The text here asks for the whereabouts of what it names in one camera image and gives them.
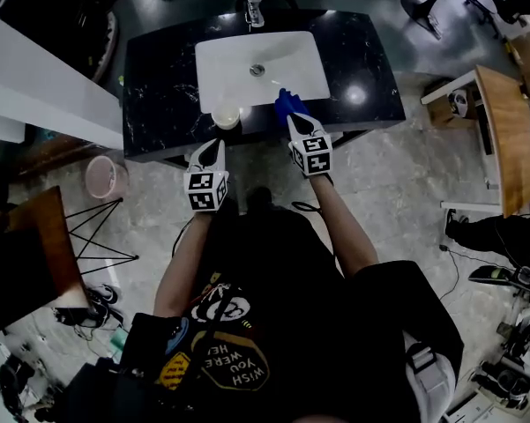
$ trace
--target black marble countertop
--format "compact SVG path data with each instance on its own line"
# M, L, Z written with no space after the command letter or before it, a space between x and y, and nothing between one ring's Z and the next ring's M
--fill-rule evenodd
M194 47L201 41L250 33L310 31L324 65L329 99L306 100L327 131L373 130L406 119L398 87L377 32L365 14L342 11L263 11L265 26L252 28L243 13L224 14L144 34L128 42L123 92L126 158L160 160L192 151L217 137L200 111ZM241 115L229 143L287 134L274 105Z

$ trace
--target black t-shirt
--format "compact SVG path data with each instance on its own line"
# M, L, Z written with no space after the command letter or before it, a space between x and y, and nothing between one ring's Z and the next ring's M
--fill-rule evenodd
M458 376L459 333L415 263L382 263L345 280L302 215L217 222L188 310L137 314L122 358L199 419L357 421L374 412L416 421L403 330L445 355Z

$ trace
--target sink drain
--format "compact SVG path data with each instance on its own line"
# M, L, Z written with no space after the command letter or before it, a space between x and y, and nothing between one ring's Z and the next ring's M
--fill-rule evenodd
M253 64L249 68L249 72L253 77L261 77L262 75L265 75L265 66L262 64Z

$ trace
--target wire stand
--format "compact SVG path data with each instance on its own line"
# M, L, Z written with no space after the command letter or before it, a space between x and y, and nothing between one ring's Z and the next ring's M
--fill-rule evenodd
M109 248L108 246L104 246L103 244L100 244L100 243L97 243L97 242L93 241L94 236L98 233L100 228L103 226L103 224L109 218L109 215L112 214L112 212L116 209L116 207L121 202L123 202L123 199L120 197L119 199L117 199L115 201L106 202L105 204L96 205L95 207L92 207L92 208L89 208L89 209L86 209L86 210L83 210L83 211L79 211L78 213L73 213L72 215L69 215L69 216L65 217L65 219L68 219L68 218L72 218L73 216L78 216L78 215L81 215L83 213L87 213L89 211L91 212L93 210L99 209L90 218L88 218L85 221L81 222L80 224L78 224L78 226L72 228L72 230L69 231L70 235L72 235L72 236L74 236L74 237L76 237L76 238L78 238L78 239L80 239L82 241L86 241L85 246L80 250L80 252L77 255L77 260L80 260L80 259L83 259L83 260L121 260L121 262L119 262L119 263L107 264L105 266L101 266L100 268L95 268L93 270L81 272L80 273L81 276L84 276L85 274L89 274L91 272L105 270L106 268L109 268L110 266L117 266L117 265L120 265L120 264L133 262L134 260L138 260L139 259L139 256L131 256L130 254L125 254L124 252L120 252L119 250L115 250L115 249ZM90 238L85 238L83 236L75 234L75 231L79 227L82 227L88 221L91 221L92 219L96 218L97 216L101 215L102 213L104 213L106 211L108 211L108 214L106 214L104 216L104 218L102 219L101 223L94 229L94 232L93 232L93 234L92 234L92 236ZM85 250L86 250L86 248L88 247L89 244L93 244L94 246L98 246L99 248L104 248L104 249L107 249L107 250L109 250L111 252L114 252L114 253L118 254L119 257L89 257L89 256L83 256L83 254L84 254L84 252L85 252Z

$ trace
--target person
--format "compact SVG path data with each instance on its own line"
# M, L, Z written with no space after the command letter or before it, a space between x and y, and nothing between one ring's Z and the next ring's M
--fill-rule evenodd
M448 364L435 389L448 383L450 402L463 351L452 319L417 264L379 262L329 176L309 180L334 254L257 189L245 215L229 200L195 214L153 315L135 316L121 363L172 392L169 421L442 416L446 405L431 418L419 406L410 373ZM413 364L421 352L429 361Z
M470 222L449 210L445 234L464 248L505 256L516 269L530 266L530 218L495 216Z

